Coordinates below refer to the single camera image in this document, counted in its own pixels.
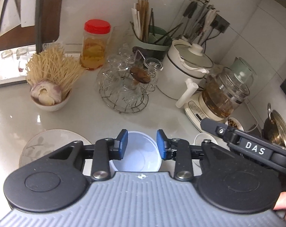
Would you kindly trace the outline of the red lid plastic jar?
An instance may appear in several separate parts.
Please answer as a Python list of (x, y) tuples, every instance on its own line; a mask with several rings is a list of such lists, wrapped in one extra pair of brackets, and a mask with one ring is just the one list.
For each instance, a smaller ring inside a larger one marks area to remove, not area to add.
[(80, 63), (86, 70), (96, 70), (105, 63), (106, 46), (111, 33), (109, 22), (90, 19), (84, 24)]

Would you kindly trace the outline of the bowl with noodles and garlic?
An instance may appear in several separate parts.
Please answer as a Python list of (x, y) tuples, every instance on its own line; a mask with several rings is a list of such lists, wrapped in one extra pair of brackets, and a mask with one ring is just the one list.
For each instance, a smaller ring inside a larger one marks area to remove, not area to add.
[(38, 108), (56, 112), (67, 104), (84, 72), (78, 57), (67, 54), (61, 44), (49, 44), (26, 64), (30, 98)]

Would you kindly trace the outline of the leaf pattern plate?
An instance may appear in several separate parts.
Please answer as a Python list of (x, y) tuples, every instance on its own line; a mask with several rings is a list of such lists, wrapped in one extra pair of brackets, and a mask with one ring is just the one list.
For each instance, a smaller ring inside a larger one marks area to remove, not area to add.
[(40, 132), (31, 138), (23, 148), (19, 159), (19, 168), (46, 156), (74, 140), (81, 140), (84, 145), (91, 144), (85, 137), (69, 130), (51, 129)]

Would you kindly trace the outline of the black wall socket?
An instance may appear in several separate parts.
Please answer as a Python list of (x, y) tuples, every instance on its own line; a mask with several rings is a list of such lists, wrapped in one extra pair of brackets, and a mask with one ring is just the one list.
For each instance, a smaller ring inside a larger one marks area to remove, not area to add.
[(219, 14), (216, 15), (215, 20), (213, 21), (213, 28), (219, 31), (220, 33), (225, 33), (228, 29), (230, 23), (226, 21)]

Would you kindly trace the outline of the brown cutting board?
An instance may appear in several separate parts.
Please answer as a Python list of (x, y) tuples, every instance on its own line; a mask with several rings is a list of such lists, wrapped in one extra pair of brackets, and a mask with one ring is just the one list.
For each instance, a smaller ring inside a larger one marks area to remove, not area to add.
[(62, 0), (0, 0), (0, 51), (58, 39)]

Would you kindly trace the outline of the white electric cooking pot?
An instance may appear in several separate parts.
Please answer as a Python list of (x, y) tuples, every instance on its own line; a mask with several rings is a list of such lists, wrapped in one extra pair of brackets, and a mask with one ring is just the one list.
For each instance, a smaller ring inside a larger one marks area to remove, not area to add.
[(174, 100), (180, 99), (188, 89), (185, 83), (187, 79), (199, 84), (214, 66), (212, 60), (203, 53), (203, 47), (184, 40), (172, 41), (162, 65), (157, 87)]

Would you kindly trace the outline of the green chopstick holder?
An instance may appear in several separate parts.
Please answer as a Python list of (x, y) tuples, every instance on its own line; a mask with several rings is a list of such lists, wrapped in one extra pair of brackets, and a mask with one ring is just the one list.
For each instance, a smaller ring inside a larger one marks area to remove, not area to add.
[(145, 58), (163, 59), (173, 41), (173, 35), (182, 23), (170, 31), (155, 26), (154, 11), (150, 7), (149, 0), (137, 0), (131, 12), (133, 32), (131, 51), (134, 53), (139, 51)]

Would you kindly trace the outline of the steel wok with lid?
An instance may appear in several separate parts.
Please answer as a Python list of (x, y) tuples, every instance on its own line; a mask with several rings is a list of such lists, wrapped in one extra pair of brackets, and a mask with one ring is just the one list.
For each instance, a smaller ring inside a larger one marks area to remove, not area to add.
[(286, 123), (282, 116), (267, 104), (267, 119), (263, 125), (263, 138), (272, 144), (286, 148)]

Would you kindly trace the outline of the patterned cup with dregs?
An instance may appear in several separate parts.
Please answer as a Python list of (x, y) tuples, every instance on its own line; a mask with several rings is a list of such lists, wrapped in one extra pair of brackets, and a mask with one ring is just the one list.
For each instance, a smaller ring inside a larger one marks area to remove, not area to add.
[(235, 129), (238, 130), (242, 130), (244, 131), (243, 126), (241, 125), (241, 123), (234, 117), (228, 117), (227, 121), (225, 122), (225, 124), (227, 124), (228, 126), (231, 126)]

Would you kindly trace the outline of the translucent plastic bowl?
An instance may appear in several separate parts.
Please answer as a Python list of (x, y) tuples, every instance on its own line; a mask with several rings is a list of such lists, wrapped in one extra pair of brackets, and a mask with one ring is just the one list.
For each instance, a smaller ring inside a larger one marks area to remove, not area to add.
[(122, 160), (111, 160), (111, 172), (158, 172), (161, 167), (157, 144), (139, 131), (128, 131), (128, 144)]

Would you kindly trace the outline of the hanging utensils rack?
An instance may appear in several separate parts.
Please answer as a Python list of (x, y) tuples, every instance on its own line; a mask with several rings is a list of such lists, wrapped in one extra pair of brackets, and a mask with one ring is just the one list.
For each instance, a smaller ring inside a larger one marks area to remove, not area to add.
[(185, 26), (181, 33), (181, 39), (192, 43), (197, 37), (204, 36), (204, 24), (207, 14), (211, 12), (214, 18), (218, 10), (210, 4), (210, 0), (192, 0), (182, 14)]

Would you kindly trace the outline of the glass health kettle on base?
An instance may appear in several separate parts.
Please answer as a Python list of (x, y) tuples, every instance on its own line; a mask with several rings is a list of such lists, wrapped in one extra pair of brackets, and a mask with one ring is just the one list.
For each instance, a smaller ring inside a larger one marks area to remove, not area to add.
[(194, 94), (184, 105), (185, 114), (197, 129), (204, 118), (226, 122), (249, 96), (247, 85), (230, 68), (212, 78), (203, 91)]

